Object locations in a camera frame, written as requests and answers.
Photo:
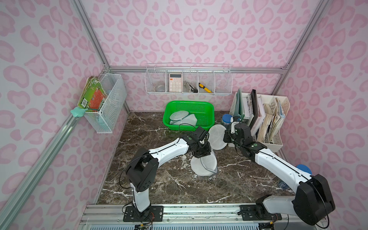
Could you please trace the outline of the white mesh laundry bag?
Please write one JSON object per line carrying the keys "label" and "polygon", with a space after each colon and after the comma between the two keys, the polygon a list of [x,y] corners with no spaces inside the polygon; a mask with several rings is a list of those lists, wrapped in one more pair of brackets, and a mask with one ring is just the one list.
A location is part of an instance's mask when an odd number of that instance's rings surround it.
{"label": "white mesh laundry bag", "polygon": [[224,142],[226,128],[223,125],[214,125],[209,130],[210,155],[191,159],[191,169],[198,176],[212,176],[218,173],[215,150],[221,150],[227,146]]}

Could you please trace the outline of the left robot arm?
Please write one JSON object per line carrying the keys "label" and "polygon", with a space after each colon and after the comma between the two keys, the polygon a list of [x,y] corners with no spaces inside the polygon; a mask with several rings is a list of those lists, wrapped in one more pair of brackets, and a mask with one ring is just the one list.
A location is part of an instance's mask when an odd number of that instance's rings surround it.
{"label": "left robot arm", "polygon": [[202,127],[188,132],[176,140],[155,149],[140,148],[125,167],[133,191],[132,206],[140,215],[150,208],[149,187],[154,183],[157,170],[166,162],[188,152],[195,158],[210,155],[209,133]]}

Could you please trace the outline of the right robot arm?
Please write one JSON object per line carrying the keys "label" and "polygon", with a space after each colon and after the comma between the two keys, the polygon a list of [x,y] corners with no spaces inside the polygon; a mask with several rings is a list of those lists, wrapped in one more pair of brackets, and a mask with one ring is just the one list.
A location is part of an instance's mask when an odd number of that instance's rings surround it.
{"label": "right robot arm", "polygon": [[308,225],[316,225],[335,211],[334,198],[325,177],[304,172],[278,157],[266,145],[254,141],[246,124],[232,123],[225,130],[223,140],[234,144],[242,156],[268,169],[295,193],[294,196],[262,197],[258,200],[262,210],[297,216]]}

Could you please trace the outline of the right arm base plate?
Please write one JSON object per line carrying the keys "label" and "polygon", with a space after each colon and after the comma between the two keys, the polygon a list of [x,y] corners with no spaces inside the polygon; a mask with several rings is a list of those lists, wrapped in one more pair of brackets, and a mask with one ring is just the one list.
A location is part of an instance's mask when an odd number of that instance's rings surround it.
{"label": "right arm base plate", "polygon": [[266,208],[260,204],[255,205],[240,205],[238,215],[242,217],[243,221],[278,221],[282,220],[282,215],[279,213],[271,214]]}

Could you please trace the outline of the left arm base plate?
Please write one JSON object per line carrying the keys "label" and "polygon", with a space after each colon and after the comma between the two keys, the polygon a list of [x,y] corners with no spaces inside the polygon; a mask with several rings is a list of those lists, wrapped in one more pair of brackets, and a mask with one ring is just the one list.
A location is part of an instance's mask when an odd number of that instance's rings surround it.
{"label": "left arm base plate", "polygon": [[123,213],[123,222],[161,222],[164,206],[149,206],[143,212],[139,212],[134,206],[127,206]]}

